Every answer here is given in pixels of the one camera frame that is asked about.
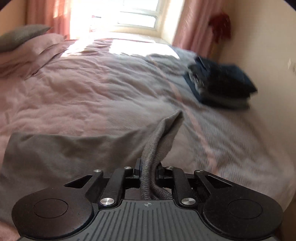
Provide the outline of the pink pillow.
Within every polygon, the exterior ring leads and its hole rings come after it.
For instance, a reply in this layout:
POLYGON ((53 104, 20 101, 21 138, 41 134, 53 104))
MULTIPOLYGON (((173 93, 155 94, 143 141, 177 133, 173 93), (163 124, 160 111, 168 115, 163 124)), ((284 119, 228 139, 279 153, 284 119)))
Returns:
POLYGON ((1 53, 1 65, 14 65, 32 61, 49 47, 64 40, 65 37, 57 33, 37 36, 18 46, 13 51, 1 53))
POLYGON ((73 44, 73 42, 65 41, 47 48, 32 60, 26 60, 25 62, 18 64, 9 64, 4 68, 1 67, 1 80, 9 78, 28 79, 51 61, 56 55, 66 51, 71 44, 73 44))

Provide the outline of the pink curtain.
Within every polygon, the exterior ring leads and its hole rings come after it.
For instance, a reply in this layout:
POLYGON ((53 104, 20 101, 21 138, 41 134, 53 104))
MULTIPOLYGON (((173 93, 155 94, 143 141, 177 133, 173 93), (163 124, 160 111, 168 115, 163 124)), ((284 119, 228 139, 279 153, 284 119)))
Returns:
POLYGON ((210 18, 222 12, 224 1, 184 1, 172 45, 207 57, 212 48, 210 18))
POLYGON ((70 39, 71 0, 29 0, 26 10, 27 25, 46 25, 49 33, 70 39))

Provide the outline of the left pink curtain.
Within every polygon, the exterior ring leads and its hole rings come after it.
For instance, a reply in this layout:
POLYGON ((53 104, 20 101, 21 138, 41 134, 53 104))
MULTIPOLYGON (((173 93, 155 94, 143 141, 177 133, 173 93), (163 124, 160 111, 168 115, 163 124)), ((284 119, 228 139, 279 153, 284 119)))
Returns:
POLYGON ((70 39, 71 0, 29 0, 26 10, 27 25, 46 25, 49 33, 70 39))

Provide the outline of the window frame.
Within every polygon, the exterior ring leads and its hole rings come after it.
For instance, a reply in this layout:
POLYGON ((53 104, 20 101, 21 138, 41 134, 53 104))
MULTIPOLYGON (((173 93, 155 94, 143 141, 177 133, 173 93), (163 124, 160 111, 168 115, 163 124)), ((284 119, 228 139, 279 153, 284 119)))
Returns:
POLYGON ((184 1, 91 1, 92 30, 160 38, 171 44, 184 1))

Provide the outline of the dark red hanging garment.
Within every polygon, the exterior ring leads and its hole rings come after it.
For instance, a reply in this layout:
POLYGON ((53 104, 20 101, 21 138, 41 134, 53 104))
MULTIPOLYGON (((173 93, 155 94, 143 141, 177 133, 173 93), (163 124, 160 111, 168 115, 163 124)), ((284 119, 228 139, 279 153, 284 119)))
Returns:
POLYGON ((208 25, 212 28, 215 43, 218 44, 221 40, 231 39, 231 21, 226 13, 212 16, 208 25))

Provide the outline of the grey checked cushion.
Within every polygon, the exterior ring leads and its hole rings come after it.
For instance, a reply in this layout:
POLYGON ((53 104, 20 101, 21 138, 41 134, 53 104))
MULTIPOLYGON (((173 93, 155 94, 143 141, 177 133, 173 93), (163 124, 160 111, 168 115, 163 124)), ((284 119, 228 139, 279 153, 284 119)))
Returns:
POLYGON ((43 35, 50 27, 42 24, 25 25, 1 35, 1 53, 9 52, 22 45, 24 42, 43 35))

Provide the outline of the upper pink pillow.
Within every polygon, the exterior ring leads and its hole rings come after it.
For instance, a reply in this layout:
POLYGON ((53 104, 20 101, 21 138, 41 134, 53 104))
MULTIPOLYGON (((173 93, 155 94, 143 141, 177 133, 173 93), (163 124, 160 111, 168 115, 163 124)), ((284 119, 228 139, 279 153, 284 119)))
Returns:
POLYGON ((14 65, 32 61, 49 47, 64 40, 65 37, 57 33, 37 36, 18 46, 13 51, 1 53, 1 65, 14 65))

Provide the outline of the lower pink pillow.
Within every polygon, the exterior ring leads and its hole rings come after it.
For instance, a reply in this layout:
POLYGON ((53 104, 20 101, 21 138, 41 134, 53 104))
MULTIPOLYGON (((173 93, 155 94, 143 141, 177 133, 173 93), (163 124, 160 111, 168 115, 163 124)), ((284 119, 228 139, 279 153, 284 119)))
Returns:
POLYGON ((71 44, 73 44, 73 42, 65 41, 47 48, 32 60, 26 60, 25 62, 18 64, 9 64, 4 68, 1 67, 1 80, 9 78, 28 79, 51 61, 56 55, 66 51, 71 44))

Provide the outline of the dark blue folded jeans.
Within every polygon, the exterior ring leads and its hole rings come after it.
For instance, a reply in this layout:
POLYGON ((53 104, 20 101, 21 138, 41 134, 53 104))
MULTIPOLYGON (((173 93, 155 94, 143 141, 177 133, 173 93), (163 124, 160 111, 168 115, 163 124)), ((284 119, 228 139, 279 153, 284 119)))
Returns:
POLYGON ((248 98, 257 92, 250 78, 236 65, 218 64, 198 56, 188 70, 198 92, 233 99, 248 98))

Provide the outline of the grey knit skirt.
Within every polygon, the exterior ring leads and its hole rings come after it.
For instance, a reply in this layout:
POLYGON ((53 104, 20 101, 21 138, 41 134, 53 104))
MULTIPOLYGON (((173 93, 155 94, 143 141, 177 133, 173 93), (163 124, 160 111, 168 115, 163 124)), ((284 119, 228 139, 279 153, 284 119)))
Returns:
POLYGON ((120 134, 73 137, 13 133, 1 168, 1 221, 12 224, 11 210, 22 197, 62 185, 100 169, 111 173, 119 167, 162 161, 171 150, 183 113, 120 134))

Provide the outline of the pink and grey duvet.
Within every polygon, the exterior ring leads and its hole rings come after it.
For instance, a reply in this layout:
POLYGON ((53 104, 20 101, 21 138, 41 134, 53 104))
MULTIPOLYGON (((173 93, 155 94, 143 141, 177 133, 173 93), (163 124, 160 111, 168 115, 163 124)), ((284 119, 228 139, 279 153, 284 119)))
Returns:
MULTIPOLYGON (((184 115, 164 165, 202 169, 264 193, 286 209, 295 169, 253 109, 200 104, 184 80, 195 54, 162 44, 73 42, 28 79, 1 80, 1 168, 13 133, 93 137, 184 115)), ((17 240, 1 221, 1 240, 17 240)))

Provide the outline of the right pink curtain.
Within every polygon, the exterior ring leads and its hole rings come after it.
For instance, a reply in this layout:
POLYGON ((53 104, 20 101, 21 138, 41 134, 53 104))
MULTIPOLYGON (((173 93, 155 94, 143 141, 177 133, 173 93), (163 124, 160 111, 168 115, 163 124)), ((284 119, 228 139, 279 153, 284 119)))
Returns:
POLYGON ((224 1, 184 1, 172 45, 207 57, 212 48, 210 18, 222 12, 224 1))

